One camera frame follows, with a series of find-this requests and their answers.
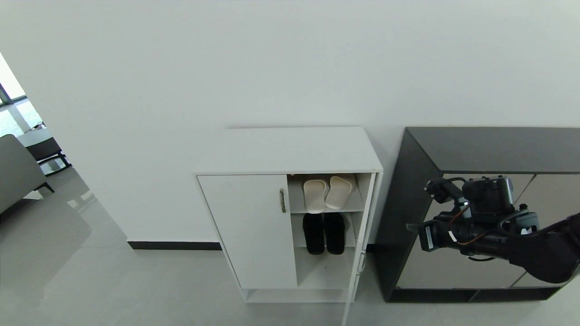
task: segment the door handle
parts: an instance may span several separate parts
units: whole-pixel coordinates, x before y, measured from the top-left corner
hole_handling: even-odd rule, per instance
[[[360,268],[358,269],[357,273],[362,273],[364,271],[364,267],[367,266],[367,253],[365,251],[361,252],[360,259],[362,260],[362,263],[358,264]]]
[[[286,202],[284,201],[284,189],[280,189],[280,208],[282,208],[282,213],[286,214]]]

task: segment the black cabinet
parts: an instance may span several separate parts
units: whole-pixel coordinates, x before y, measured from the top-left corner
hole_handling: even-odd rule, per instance
[[[374,254],[387,302],[495,302],[547,299],[564,284],[539,281],[499,259],[474,262],[451,249],[423,252],[407,223],[430,220],[452,203],[423,191],[433,178],[506,175],[516,205],[540,227],[580,212],[580,129],[406,128]]]

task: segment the white wall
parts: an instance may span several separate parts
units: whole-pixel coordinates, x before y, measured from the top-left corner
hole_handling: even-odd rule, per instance
[[[190,174],[211,129],[363,125],[384,200],[406,125],[580,126],[579,35],[575,1],[0,10],[34,106],[129,240],[149,241],[217,241]]]

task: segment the cabinet top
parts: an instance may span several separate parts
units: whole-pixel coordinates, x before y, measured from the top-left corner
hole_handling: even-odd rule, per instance
[[[383,171],[362,127],[225,129],[208,139],[195,175]]]
[[[580,129],[409,127],[444,173],[580,173]]]

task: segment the slipper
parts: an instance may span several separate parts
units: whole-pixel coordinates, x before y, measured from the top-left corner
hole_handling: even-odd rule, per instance
[[[306,239],[306,249],[311,255],[324,252],[324,222],[322,214],[304,214],[302,230]]]
[[[355,178],[352,174],[333,176],[330,178],[330,191],[326,197],[326,207],[334,210],[343,209],[353,192]]]
[[[328,252],[341,255],[345,251],[345,219],[340,213],[324,213],[324,234]]]
[[[306,212],[319,214],[324,212],[324,198],[328,194],[328,184],[321,179],[304,182],[304,205]]]

